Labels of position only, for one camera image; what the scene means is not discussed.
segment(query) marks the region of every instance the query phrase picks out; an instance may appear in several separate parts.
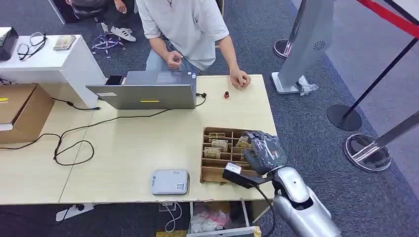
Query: red barrier rope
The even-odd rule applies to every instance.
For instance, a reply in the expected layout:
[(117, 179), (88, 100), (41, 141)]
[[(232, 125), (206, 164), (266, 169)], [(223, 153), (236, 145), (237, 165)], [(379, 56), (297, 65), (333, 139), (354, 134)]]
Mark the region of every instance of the red barrier rope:
[(372, 0), (357, 0), (359, 3), (369, 8), (371, 11), (375, 12), (378, 16), (395, 25), (397, 28), (405, 31), (406, 33), (412, 35), (415, 38), (419, 38), (419, 26), (413, 24), (412, 22), (396, 15), (387, 8), (381, 6), (380, 4)]

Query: office chair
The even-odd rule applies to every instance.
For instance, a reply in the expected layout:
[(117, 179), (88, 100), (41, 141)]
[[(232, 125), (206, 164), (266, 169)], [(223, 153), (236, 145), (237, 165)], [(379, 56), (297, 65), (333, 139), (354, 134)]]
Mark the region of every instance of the office chair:
[(105, 22), (104, 14), (108, 10), (108, 4), (106, 2), (99, 6), (97, 6), (97, 4), (95, 6), (80, 6), (73, 4), (72, 7), (76, 17), (79, 19), (94, 18), (96, 26), (99, 28), (100, 35), (92, 42), (92, 54), (96, 54), (96, 49), (104, 49), (106, 52), (106, 58), (111, 58), (108, 48), (121, 45), (122, 50), (126, 50), (119, 36), (106, 32), (102, 27), (102, 23)]

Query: necklace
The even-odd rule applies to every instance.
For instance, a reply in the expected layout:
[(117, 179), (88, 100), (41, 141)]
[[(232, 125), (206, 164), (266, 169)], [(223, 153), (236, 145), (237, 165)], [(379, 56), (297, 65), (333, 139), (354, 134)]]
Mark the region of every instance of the necklace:
[(173, 1), (173, 0), (166, 0), (166, 1), (168, 1), (168, 3), (170, 4), (170, 11), (173, 11), (173, 7), (171, 6), (171, 1)]

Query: white device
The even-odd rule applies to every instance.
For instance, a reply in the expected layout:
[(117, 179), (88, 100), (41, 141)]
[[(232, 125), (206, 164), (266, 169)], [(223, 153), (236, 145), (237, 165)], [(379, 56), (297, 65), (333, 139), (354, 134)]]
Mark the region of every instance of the white device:
[(279, 94), (300, 93), (303, 75), (332, 43), (334, 0), (302, 0), (290, 39), (289, 54), (271, 77)]
[(153, 195), (183, 195), (188, 192), (186, 169), (158, 169), (151, 174)]

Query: person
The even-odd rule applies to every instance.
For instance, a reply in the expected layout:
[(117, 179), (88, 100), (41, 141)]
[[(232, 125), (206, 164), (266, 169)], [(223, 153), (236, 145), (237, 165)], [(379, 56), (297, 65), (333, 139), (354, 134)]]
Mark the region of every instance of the person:
[(240, 70), (233, 41), (215, 0), (137, 0), (144, 35), (151, 45), (146, 71), (200, 73), (215, 61), (215, 41), (235, 87), (251, 78)]
[[(65, 0), (68, 5), (75, 4), (78, 6), (97, 7), (104, 2), (111, 0)], [(135, 42), (137, 39), (132, 35), (132, 30), (128, 26), (128, 18), (134, 12), (135, 0), (113, 0), (116, 9), (118, 10), (116, 19), (113, 22), (111, 32), (127, 41)], [(108, 26), (105, 25), (105, 31), (108, 31)]]

